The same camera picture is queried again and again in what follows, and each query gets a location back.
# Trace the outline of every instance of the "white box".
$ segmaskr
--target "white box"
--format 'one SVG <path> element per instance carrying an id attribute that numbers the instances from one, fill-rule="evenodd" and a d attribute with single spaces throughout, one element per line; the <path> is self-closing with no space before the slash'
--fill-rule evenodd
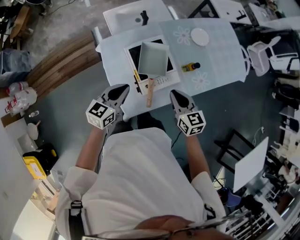
<path id="1" fill-rule="evenodd" d="M 96 100 L 92 100 L 85 114 L 88 122 L 100 129 L 116 120 L 116 110 Z"/>
<path id="2" fill-rule="evenodd" d="M 191 112 L 178 117 L 177 126 L 186 136 L 199 134 L 206 126 L 202 111 Z"/>

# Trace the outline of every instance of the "plastic bottle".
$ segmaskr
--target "plastic bottle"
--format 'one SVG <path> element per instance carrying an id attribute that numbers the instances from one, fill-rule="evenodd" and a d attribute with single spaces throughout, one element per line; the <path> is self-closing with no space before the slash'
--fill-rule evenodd
<path id="1" fill-rule="evenodd" d="M 194 71 L 197 68 L 200 68 L 200 63 L 199 62 L 191 62 L 191 63 L 181 67 L 183 72 Z"/>
<path id="2" fill-rule="evenodd" d="M 29 114 L 28 117 L 33 118 L 38 115 L 39 115 L 39 111 L 35 111 L 35 112 L 32 112 L 31 114 Z"/>
<path id="3" fill-rule="evenodd" d="M 6 93 L 12 97 L 17 92 L 20 92 L 26 88 L 28 88 L 27 82 L 14 82 L 6 89 Z"/>

